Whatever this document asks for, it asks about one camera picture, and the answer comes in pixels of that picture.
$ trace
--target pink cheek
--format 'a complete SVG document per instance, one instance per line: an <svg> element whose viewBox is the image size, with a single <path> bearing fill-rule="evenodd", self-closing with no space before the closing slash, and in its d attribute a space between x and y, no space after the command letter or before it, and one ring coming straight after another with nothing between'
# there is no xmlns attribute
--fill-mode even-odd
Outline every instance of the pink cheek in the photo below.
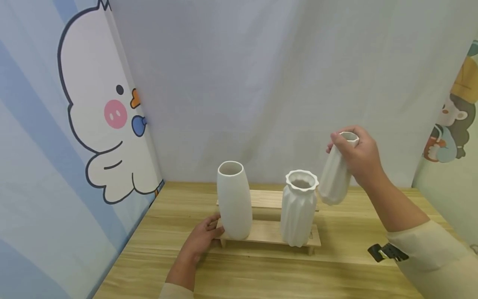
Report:
<svg viewBox="0 0 478 299"><path fill-rule="evenodd" d="M126 108L118 100L110 100L105 105L105 120L113 129L121 129L128 120Z"/></svg>

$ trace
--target cartoon duck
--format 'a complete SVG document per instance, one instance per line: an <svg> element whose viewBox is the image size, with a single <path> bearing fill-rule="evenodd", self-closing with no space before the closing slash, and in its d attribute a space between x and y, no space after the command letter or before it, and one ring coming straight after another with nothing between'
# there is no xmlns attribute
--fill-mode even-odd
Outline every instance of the cartoon duck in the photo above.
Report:
<svg viewBox="0 0 478 299"><path fill-rule="evenodd" d="M424 158L429 161L446 163L466 155L467 130L475 120L478 101L478 66L471 57L477 53L478 41L474 41L425 146Z"/></svg>
<svg viewBox="0 0 478 299"><path fill-rule="evenodd" d="M158 174L151 163L137 90L127 80L110 32L109 3L98 2L66 25L58 47L58 66L69 101L68 116L76 139L94 156L87 180L102 188L106 203L117 203L133 190L155 192Z"/></svg>

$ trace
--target ribbed white vase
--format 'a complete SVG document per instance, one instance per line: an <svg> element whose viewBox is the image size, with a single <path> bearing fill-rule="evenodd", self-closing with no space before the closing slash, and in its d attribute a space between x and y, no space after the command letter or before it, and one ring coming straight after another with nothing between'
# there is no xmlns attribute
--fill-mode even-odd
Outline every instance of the ribbed white vase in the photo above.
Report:
<svg viewBox="0 0 478 299"><path fill-rule="evenodd" d="M217 201L226 233L232 239L245 239L252 226L252 205L241 163L226 161L217 169Z"/></svg>
<svg viewBox="0 0 478 299"><path fill-rule="evenodd" d="M293 170L285 176L282 193L281 235L290 246L301 247L309 240L314 221L319 185L317 176L306 170Z"/></svg>
<svg viewBox="0 0 478 299"><path fill-rule="evenodd" d="M358 136L352 132L342 132L340 134L354 147L359 143ZM318 191L322 202L328 205L340 204L347 195L350 177L351 174L347 170L342 154L333 145L320 177Z"/></svg>

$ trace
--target vase opening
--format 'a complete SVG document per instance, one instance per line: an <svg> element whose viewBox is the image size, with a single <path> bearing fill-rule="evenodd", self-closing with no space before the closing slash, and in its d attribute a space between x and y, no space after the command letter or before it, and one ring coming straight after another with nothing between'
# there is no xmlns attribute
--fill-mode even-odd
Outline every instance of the vase opening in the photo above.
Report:
<svg viewBox="0 0 478 299"><path fill-rule="evenodd" d="M301 179L292 181L291 184L300 189L309 189L310 187L312 187L308 182Z"/></svg>
<svg viewBox="0 0 478 299"><path fill-rule="evenodd" d="M288 175L288 181L294 189L308 191L314 190L317 185L317 177L309 171L297 170Z"/></svg>
<svg viewBox="0 0 478 299"><path fill-rule="evenodd" d="M244 167L241 163L236 161L226 161L219 166L219 173L224 176L235 176L241 173Z"/></svg>
<svg viewBox="0 0 478 299"><path fill-rule="evenodd" d="M352 133L352 132L345 131L345 132L340 133L340 135L342 135L342 137L347 139L347 141L356 141L358 139L358 136L355 133Z"/></svg>

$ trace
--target black clip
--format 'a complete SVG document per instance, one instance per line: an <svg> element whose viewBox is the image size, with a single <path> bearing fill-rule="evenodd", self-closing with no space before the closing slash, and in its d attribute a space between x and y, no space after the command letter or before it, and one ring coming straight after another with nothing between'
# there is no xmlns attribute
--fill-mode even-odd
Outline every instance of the black clip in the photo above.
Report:
<svg viewBox="0 0 478 299"><path fill-rule="evenodd" d="M393 258L397 262L401 262L409 258L408 255L390 243L385 244L383 247L379 244L372 245L367 251L375 259L375 261L377 261L377 263L386 258Z"/></svg>

